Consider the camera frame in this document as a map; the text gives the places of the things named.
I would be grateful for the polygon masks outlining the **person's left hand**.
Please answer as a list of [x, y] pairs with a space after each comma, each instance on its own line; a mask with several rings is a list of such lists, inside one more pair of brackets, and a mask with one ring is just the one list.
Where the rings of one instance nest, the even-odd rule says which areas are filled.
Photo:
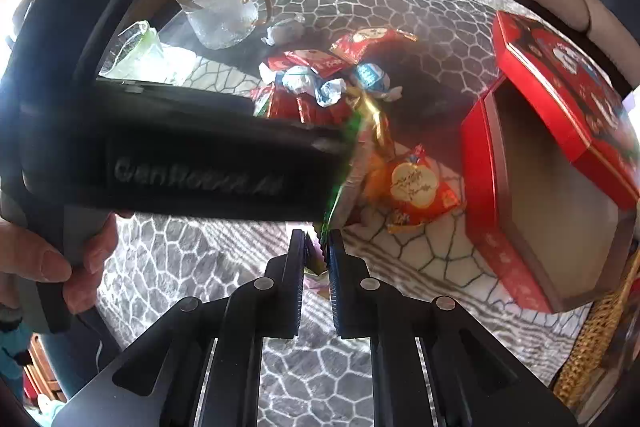
[[1, 219], [1, 303], [20, 308], [16, 279], [43, 283], [62, 283], [63, 297], [73, 314], [85, 312], [96, 303], [104, 263], [118, 244], [116, 217], [133, 213], [111, 213], [103, 229], [85, 244], [80, 268], [73, 269], [64, 256], [34, 232]]

